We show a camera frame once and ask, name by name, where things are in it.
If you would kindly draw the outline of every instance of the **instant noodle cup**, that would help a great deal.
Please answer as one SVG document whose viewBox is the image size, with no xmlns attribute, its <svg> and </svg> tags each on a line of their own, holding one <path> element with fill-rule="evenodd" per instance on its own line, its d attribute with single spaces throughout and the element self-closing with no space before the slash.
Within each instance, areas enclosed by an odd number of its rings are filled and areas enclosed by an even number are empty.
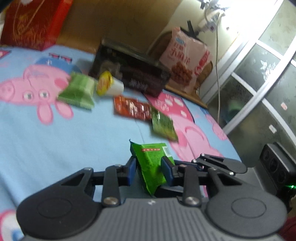
<svg viewBox="0 0 296 241">
<path fill-rule="evenodd" d="M 109 95 L 117 96 L 124 91 L 123 83 L 114 78 L 109 71 L 103 72 L 96 87 L 96 92 L 99 96 Z"/>
</svg>

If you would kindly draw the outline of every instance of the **white cable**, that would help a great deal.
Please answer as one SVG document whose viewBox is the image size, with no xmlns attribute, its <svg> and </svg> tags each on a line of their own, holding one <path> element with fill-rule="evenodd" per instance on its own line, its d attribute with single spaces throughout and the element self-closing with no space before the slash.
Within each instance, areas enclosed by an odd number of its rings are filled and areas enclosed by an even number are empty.
<svg viewBox="0 0 296 241">
<path fill-rule="evenodd" d="M 207 19 L 207 11 L 209 10 L 209 7 L 206 7 L 205 11 L 204 11 L 204 16 L 205 16 L 205 20 L 207 21 L 207 23 L 210 23 L 209 20 Z"/>
<path fill-rule="evenodd" d="M 221 109 L 221 98 L 220 98 L 220 83 L 219 83 L 219 74 L 218 74 L 218 47 L 219 47 L 219 36 L 218 36 L 218 25 L 220 22 L 220 19 L 224 16 L 223 13 L 221 13 L 217 20 L 217 29 L 216 29 L 216 75 L 217 75 L 217 85 L 218 85 L 218 115 L 217 115 L 217 123 L 219 124 L 220 120 L 220 109 Z"/>
</svg>

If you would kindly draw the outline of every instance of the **pink pig print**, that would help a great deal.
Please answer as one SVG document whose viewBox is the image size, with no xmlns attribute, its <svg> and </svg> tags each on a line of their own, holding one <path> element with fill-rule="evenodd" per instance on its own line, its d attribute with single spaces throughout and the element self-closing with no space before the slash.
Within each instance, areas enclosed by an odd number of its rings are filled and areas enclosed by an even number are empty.
<svg viewBox="0 0 296 241">
<path fill-rule="evenodd" d="M 201 153 L 222 156 L 219 151 L 211 147 L 204 132 L 193 120 L 193 117 L 181 98 L 161 93 L 159 97 L 146 96 L 150 103 L 168 115 L 174 123 L 178 135 L 178 142 L 170 142 L 170 146 L 182 161 L 191 161 Z"/>
<path fill-rule="evenodd" d="M 69 75 L 61 69 L 47 65 L 31 65 L 25 69 L 23 77 L 0 83 L 0 100 L 37 106 L 37 116 L 46 125 L 53 122 L 52 104 L 62 117 L 71 119 L 71 107 L 56 101 L 58 93 L 68 86 L 68 78 Z"/>
<path fill-rule="evenodd" d="M 6 210 L 0 213 L 0 241 L 18 240 L 22 236 L 15 210 Z"/>
<path fill-rule="evenodd" d="M 216 136 L 222 141 L 228 140 L 227 135 L 224 133 L 224 131 L 221 129 L 218 123 L 214 120 L 214 118 L 209 114 L 206 114 L 205 117 L 213 125 L 213 132 L 216 134 Z"/>
</svg>

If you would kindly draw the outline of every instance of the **red gift bag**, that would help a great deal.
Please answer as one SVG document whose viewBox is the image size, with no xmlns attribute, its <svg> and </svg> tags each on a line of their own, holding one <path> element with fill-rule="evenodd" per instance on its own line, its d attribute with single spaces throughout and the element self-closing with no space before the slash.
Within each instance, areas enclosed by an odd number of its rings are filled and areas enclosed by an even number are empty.
<svg viewBox="0 0 296 241">
<path fill-rule="evenodd" d="M 44 50 L 56 43 L 73 0 L 33 0 L 9 6 L 1 44 Z"/>
</svg>

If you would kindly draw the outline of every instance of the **blue bedsheet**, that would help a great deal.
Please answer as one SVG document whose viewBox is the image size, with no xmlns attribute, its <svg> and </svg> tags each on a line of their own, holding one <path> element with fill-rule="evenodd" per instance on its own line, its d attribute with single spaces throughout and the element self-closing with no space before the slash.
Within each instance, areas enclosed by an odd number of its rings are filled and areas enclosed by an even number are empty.
<svg viewBox="0 0 296 241">
<path fill-rule="evenodd" d="M 1 50 L 8 52 L 1 57 Z M 102 171 L 125 164 L 131 156 L 129 139 L 164 142 L 173 158 L 183 161 L 202 152 L 240 160 L 205 109 L 168 92 L 149 100 L 178 124 L 178 145 L 152 134 L 147 122 L 114 115 L 112 98 L 95 95 L 92 111 L 56 103 L 66 76 L 71 71 L 87 74 L 93 59 L 62 46 L 43 52 L 0 48 L 0 241 L 22 236 L 14 210 L 24 198 L 84 167 Z M 132 90 L 124 95 L 147 101 Z M 182 117 L 188 123 L 184 128 Z M 140 184 L 134 185 L 122 195 L 142 196 Z M 95 200 L 101 191 L 96 189 Z"/>
</svg>

